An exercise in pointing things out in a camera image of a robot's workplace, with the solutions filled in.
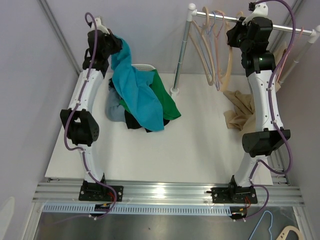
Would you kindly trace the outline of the light blue wire hanger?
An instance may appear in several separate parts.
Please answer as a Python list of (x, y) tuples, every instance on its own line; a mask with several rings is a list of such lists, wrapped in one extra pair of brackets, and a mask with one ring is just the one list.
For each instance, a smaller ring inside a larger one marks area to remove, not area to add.
[[(214, 41), (215, 41), (215, 37), (214, 37), (215, 21), (216, 21), (215, 17), (213, 20), (210, 20), (209, 28), (206, 30), (206, 33), (204, 35), (205, 35), (207, 42), (209, 43), (209, 45), (211, 47), (214, 68), (216, 70), (217, 64), (216, 64), (216, 53), (215, 53), (215, 43), (214, 43)], [(219, 84), (218, 84), (218, 78), (216, 76), (215, 76), (214, 86), (215, 86), (216, 90), (218, 91)]]

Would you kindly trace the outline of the beige wooden hanger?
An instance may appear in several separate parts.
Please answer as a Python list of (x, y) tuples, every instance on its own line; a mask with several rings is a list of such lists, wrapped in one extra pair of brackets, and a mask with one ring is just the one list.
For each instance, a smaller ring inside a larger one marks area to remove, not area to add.
[(189, 33), (188, 36), (198, 53), (208, 85), (213, 86), (216, 82), (216, 71), (214, 67), (212, 49), (205, 37), (205, 33), (210, 26), (209, 10), (206, 6), (204, 6), (202, 8), (202, 11), (204, 12), (205, 17), (204, 23), (202, 24), (202, 26), (199, 26), (199, 24), (195, 20), (192, 20), (191, 26), (194, 29), (194, 35)]

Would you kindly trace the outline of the teal t shirt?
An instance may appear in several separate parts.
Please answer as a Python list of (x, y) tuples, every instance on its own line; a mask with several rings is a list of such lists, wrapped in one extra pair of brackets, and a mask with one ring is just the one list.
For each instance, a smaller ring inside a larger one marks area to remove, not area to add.
[(120, 37), (118, 39), (121, 50), (111, 56), (113, 85), (139, 125), (152, 132), (162, 131), (165, 128), (163, 107), (150, 88), (155, 73), (140, 71), (132, 66), (128, 43)]

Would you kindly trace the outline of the grey-blue t shirt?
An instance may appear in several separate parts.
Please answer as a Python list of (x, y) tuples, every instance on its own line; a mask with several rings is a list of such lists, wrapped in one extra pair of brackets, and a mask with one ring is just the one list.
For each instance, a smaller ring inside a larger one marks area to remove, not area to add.
[(125, 109), (115, 88), (110, 88), (106, 99), (105, 115), (112, 122), (125, 122)]

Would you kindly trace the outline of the beige t shirt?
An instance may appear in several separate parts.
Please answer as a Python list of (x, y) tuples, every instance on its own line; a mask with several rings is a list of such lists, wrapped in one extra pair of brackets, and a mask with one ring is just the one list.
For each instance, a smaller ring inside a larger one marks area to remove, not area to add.
[(244, 135), (274, 130), (274, 123), (282, 127), (279, 116), (276, 92), (280, 85), (271, 76), (270, 70), (260, 74), (253, 73), (248, 77), (251, 94), (240, 91), (223, 92), (223, 95), (233, 104), (233, 110), (224, 112), (225, 123), (228, 129), (237, 129)]

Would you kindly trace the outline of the black t shirt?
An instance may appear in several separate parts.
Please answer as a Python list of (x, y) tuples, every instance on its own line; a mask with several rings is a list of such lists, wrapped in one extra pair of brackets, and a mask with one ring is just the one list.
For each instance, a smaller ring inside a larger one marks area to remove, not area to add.
[[(108, 80), (108, 90), (111, 88), (116, 89), (113, 84), (112, 78), (110, 78)], [(125, 116), (124, 123), (126, 123), (126, 126), (128, 129), (136, 130), (136, 129), (142, 128), (142, 126), (138, 123), (138, 121), (135, 119), (135, 117), (131, 113), (129, 113), (125, 108), (124, 108), (124, 116)]]

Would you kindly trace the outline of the green t shirt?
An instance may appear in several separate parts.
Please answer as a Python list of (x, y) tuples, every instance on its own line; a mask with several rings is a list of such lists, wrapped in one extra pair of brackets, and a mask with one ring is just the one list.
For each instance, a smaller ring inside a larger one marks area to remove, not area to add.
[[(176, 103), (166, 91), (157, 70), (153, 70), (152, 72), (154, 72), (153, 82), (149, 87), (153, 90), (162, 105), (163, 120), (171, 121), (181, 117), (181, 113), (179, 112)], [(120, 100), (120, 104), (129, 112), (127, 104), (123, 99)]]

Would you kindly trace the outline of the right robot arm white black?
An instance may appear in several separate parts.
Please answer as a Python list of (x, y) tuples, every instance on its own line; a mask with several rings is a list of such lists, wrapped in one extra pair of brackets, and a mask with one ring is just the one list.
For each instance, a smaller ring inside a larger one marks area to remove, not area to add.
[(268, 156), (291, 137), (278, 111), (275, 57), (267, 50), (272, 30), (273, 23), (266, 17), (256, 16), (249, 21), (240, 17), (226, 33), (227, 44), (241, 50), (241, 64), (253, 93), (255, 131), (242, 136), (245, 154), (228, 186), (209, 190), (215, 204), (257, 204), (258, 184), (254, 181), (258, 169), (264, 166), (272, 171)]

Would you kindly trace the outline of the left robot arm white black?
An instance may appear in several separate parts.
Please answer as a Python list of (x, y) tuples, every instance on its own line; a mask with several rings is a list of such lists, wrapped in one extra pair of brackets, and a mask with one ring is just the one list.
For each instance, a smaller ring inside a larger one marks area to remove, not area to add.
[(98, 140), (100, 127), (92, 115), (98, 89), (109, 67), (108, 58), (121, 49), (121, 42), (107, 30), (92, 30), (88, 34), (80, 86), (67, 109), (60, 112), (64, 128), (63, 141), (69, 151), (78, 151), (84, 169), (84, 179), (79, 201), (121, 202), (123, 186), (110, 186), (97, 157), (94, 143)]

